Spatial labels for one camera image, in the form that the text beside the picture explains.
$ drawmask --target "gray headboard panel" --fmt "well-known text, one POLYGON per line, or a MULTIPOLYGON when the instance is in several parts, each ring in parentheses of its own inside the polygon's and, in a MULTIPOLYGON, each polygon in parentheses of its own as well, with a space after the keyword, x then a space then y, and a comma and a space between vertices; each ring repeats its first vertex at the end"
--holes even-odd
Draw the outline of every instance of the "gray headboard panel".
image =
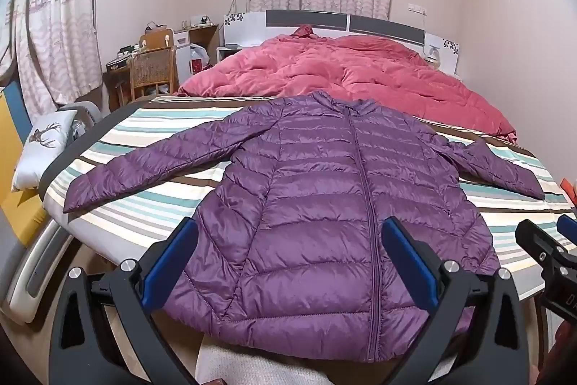
POLYGON ((311 25, 313 28, 347 31, 347 14, 315 11, 267 11, 267 27, 298 27, 311 25))
POLYGON ((397 40, 408 41, 409 43, 415 43, 417 45, 425 44, 425 30, 416 29, 415 27, 403 25, 402 23, 390 22, 388 20, 373 19, 371 17, 351 15, 351 23, 348 31, 396 38, 397 40))

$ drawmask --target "white nightstand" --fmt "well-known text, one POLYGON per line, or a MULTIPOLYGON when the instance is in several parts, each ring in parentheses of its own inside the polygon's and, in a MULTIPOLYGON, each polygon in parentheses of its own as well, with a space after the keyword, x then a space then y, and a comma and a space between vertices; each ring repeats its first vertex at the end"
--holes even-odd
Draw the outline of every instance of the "white nightstand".
POLYGON ((227 47, 218 47, 216 49, 216 62, 220 63, 224 58, 232 56, 235 53, 238 53, 244 47, 238 45, 236 48, 227 48, 227 47))

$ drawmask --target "rattan chair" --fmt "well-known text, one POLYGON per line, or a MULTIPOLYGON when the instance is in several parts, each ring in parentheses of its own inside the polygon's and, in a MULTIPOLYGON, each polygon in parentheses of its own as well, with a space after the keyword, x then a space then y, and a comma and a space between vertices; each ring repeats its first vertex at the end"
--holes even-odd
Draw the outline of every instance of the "rattan chair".
POLYGON ((168 93, 174 93, 174 64, 176 47, 145 50, 135 54, 131 60, 132 101, 145 94, 148 87, 155 87, 154 95, 159 95, 159 86, 168 85, 168 93))

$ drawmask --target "blue gripper pad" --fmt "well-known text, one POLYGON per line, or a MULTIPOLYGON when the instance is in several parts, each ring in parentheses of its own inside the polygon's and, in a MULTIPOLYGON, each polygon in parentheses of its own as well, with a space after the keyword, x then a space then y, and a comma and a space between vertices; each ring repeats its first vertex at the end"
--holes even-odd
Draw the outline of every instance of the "blue gripper pad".
POLYGON ((397 218, 387 218, 383 221, 381 238, 415 305, 433 313, 439 305, 437 279, 415 250, 412 237, 397 218))
POLYGON ((143 281, 142 308, 148 315, 164 306, 198 243, 198 227, 194 220, 184 219, 175 230, 178 230, 176 237, 143 281))
POLYGON ((567 215, 562 215, 557 220, 557 231, 564 236, 565 238, 569 239, 569 241, 577 245, 577 221, 571 219, 567 215))

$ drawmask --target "pink comforter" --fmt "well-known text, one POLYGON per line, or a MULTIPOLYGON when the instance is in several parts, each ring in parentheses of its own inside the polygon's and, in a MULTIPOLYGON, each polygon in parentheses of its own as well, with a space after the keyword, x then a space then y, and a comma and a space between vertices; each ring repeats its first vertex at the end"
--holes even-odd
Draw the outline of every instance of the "pink comforter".
POLYGON ((374 99, 416 117, 515 138, 498 109, 396 41, 365 35, 321 38, 310 26, 243 49, 190 77, 179 92, 288 97, 314 90, 337 99, 374 99))

